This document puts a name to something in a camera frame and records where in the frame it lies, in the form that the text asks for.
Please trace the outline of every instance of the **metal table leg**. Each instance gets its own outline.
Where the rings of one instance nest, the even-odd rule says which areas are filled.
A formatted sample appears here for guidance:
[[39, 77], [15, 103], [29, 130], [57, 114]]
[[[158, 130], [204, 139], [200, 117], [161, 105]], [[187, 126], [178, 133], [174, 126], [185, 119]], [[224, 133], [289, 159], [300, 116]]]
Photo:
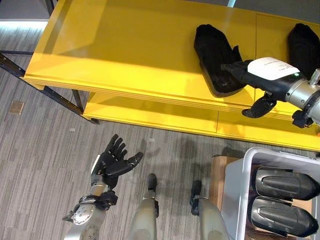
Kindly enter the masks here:
[[[8, 59], [6, 56], [0, 53], [0, 68], [6, 70], [10, 74], [14, 75], [15, 77], [21, 78], [25, 75], [26, 71], [19, 67], [17, 64], [15, 64], [13, 61]], [[29, 86], [35, 88], [31, 84], [27, 83], [26, 81], [23, 81]], [[37, 91], [41, 92], [42, 94], [46, 95], [47, 97], [54, 100], [56, 103], [64, 106], [65, 108], [69, 109], [70, 111], [74, 112], [78, 116], [82, 117], [83, 119], [86, 119], [87, 121], [93, 123], [93, 124], [99, 124], [99, 121], [95, 118], [87, 119], [82, 114], [84, 113], [84, 108], [80, 99], [80, 95], [78, 90], [72, 90], [76, 104], [74, 105], [72, 102], [58, 94], [56, 91], [52, 90], [50, 87], [45, 86], [43, 90], [39, 90], [35, 88]]]

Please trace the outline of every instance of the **robot leg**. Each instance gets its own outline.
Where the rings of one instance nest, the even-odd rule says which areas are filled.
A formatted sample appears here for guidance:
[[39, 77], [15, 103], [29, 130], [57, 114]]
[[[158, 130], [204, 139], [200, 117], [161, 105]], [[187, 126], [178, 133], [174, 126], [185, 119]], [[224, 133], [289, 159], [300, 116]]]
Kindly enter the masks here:
[[191, 213], [200, 218], [201, 240], [229, 240], [224, 219], [218, 207], [200, 196], [202, 183], [196, 180], [191, 190]]
[[156, 218], [159, 215], [158, 202], [155, 200], [157, 178], [148, 176], [148, 191], [136, 211], [130, 228], [129, 240], [157, 240]]

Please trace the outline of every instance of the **lower shelf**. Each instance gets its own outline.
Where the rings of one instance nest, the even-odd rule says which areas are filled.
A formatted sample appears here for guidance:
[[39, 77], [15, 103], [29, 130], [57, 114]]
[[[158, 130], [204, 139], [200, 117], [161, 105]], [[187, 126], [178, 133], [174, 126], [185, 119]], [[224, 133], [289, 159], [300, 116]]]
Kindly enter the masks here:
[[300, 129], [291, 121], [240, 112], [224, 112], [140, 100], [107, 93], [91, 93], [83, 114], [88, 118], [320, 151], [320, 129]]

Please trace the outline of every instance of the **white plastic bin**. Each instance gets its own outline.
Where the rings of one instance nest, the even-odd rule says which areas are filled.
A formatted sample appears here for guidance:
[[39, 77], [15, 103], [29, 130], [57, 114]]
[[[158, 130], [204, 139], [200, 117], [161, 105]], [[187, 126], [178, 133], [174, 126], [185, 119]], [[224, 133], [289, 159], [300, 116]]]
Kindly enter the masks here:
[[[252, 147], [243, 158], [226, 166], [221, 213], [229, 235], [244, 240], [247, 220], [249, 184], [252, 164], [293, 169], [320, 182], [320, 161], [315, 158]], [[320, 196], [312, 199], [312, 216], [320, 224]], [[320, 240], [320, 230], [311, 237]]]

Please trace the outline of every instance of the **gray carpet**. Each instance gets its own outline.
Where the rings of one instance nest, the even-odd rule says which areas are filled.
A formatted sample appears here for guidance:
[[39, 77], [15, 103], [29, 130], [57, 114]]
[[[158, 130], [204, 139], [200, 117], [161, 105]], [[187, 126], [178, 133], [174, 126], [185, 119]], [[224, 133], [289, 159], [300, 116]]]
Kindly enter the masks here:
[[[0, 28], [0, 50], [33, 51], [41, 30]], [[30, 57], [8, 55], [26, 68]], [[68, 89], [59, 91], [72, 98]], [[12, 101], [25, 102], [21, 115], [8, 113]], [[117, 205], [106, 214], [101, 240], [125, 240], [130, 222], [155, 173], [159, 186], [159, 240], [198, 240], [192, 216], [193, 180], [208, 195], [214, 155], [242, 157], [254, 146], [314, 157], [313, 152], [101, 121], [93, 125], [0, 69], [0, 239], [62, 240], [71, 223], [61, 218], [89, 193], [91, 166], [118, 133], [128, 156], [145, 152], [141, 163], [121, 176]]]

